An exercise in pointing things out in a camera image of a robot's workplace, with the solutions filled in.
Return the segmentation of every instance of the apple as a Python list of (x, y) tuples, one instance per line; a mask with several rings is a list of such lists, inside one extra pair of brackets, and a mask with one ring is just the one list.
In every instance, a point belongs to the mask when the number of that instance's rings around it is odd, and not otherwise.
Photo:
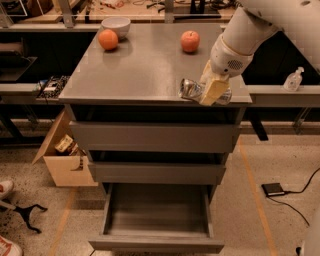
[(98, 41), (101, 47), (107, 51), (113, 50), (118, 46), (118, 36), (111, 29), (105, 29), (100, 32)]
[(188, 53), (195, 52), (200, 44), (200, 36), (196, 31), (185, 31), (180, 38), (182, 50)]

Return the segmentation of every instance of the floor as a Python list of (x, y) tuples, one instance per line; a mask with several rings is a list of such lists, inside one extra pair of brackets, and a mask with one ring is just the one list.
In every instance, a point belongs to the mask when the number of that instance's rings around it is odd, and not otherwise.
[[(45, 133), (45, 128), (24, 127), (27, 132)], [(215, 237), (224, 240), (221, 256), (294, 256), (307, 224), (286, 205), (264, 196), (263, 183), (279, 182), (285, 190), (298, 191), (320, 167), (320, 134), (316, 125), (306, 125), (296, 135), (290, 124), (265, 124), (268, 141), (259, 141), (249, 124), (227, 161), (227, 172), (210, 205)], [(6, 131), (0, 127), (0, 136)], [(38, 147), (0, 147), (0, 179), (12, 179), (12, 204), (27, 207), (38, 203), (31, 224), (41, 234), (27, 229), (17, 212), (1, 209), (0, 234), (18, 243), (24, 255), (162, 255), (94, 251), (88, 238), (100, 232), (103, 193), (98, 187), (56, 187), (44, 161), (31, 162)], [(277, 197), (298, 209), (312, 223), (319, 205), (320, 174), (302, 194)]]

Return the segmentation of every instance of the open cardboard box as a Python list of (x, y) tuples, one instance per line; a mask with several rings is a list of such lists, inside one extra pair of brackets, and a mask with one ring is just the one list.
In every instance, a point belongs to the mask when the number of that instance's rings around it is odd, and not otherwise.
[(55, 145), (68, 134), (72, 137), (69, 128), (70, 117), (66, 110), (55, 119), (46, 138), (44, 139), (32, 164), (43, 157), (56, 186), (97, 186), (88, 169), (88, 158), (83, 156), (83, 168), (80, 166), (80, 156), (57, 156)]

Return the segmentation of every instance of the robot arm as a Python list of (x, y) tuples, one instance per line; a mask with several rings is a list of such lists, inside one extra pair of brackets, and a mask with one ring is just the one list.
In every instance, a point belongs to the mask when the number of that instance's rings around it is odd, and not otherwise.
[(317, 0), (240, 0), (225, 31), (211, 49), (200, 78), (202, 105), (212, 105), (241, 75), (259, 46), (282, 30), (320, 73), (320, 2)]

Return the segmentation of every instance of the white bottle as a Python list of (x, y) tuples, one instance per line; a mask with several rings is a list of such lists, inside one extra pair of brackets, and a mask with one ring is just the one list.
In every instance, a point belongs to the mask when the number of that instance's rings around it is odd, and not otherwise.
[(296, 72), (291, 73), (283, 84), (283, 88), (290, 92), (295, 92), (302, 81), (301, 72), (304, 72), (303, 67), (298, 67)]

